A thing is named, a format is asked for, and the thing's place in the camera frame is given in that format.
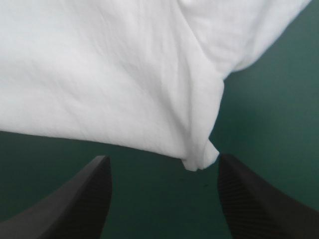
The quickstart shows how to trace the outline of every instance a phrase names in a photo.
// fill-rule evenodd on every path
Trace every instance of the textured plastic surface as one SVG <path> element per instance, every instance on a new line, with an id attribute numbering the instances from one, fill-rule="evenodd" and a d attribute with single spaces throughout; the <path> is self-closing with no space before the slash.
<path id="1" fill-rule="evenodd" d="M 220 156 L 218 192 L 235 239 L 318 239 L 319 213 L 282 193 L 232 155 Z"/>
<path id="2" fill-rule="evenodd" d="M 112 194 L 110 159 L 98 156 L 57 191 L 0 224 L 2 239 L 98 239 Z"/>

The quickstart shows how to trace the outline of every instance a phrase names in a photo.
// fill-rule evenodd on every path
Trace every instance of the white cloth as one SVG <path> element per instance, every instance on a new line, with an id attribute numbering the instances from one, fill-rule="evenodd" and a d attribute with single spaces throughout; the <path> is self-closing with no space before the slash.
<path id="1" fill-rule="evenodd" d="M 227 75 L 309 0 L 1 0 L 0 130 L 92 140 L 203 169 Z"/>

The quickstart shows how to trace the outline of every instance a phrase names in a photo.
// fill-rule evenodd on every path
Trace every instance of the white towel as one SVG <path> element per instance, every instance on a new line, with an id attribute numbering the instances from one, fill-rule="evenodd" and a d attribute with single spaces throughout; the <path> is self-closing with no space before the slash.
<path id="1" fill-rule="evenodd" d="M 0 130 L 216 160 L 223 80 L 310 0 L 1 0 Z"/>

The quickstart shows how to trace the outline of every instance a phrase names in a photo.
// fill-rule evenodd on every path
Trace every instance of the green wall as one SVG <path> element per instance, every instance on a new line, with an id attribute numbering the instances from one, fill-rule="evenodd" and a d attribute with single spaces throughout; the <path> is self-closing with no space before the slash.
<path id="1" fill-rule="evenodd" d="M 319 210 L 319 2 L 247 70 L 225 81 L 211 135 L 221 152 Z M 102 238 L 230 239 L 217 164 L 94 142 L 0 132 L 0 221 L 58 188 L 94 156 L 112 158 L 114 193 Z"/>

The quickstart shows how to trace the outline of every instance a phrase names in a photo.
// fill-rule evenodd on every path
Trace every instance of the dark green surface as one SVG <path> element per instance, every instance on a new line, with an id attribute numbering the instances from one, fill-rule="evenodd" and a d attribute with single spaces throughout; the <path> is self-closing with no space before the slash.
<path id="1" fill-rule="evenodd" d="M 273 185 L 319 210 L 319 2 L 253 66 L 230 75 L 211 139 Z M 102 238 L 230 239 L 217 164 L 135 149 L 0 132 L 0 220 L 31 206 L 94 156 L 112 158 L 114 194 Z"/>

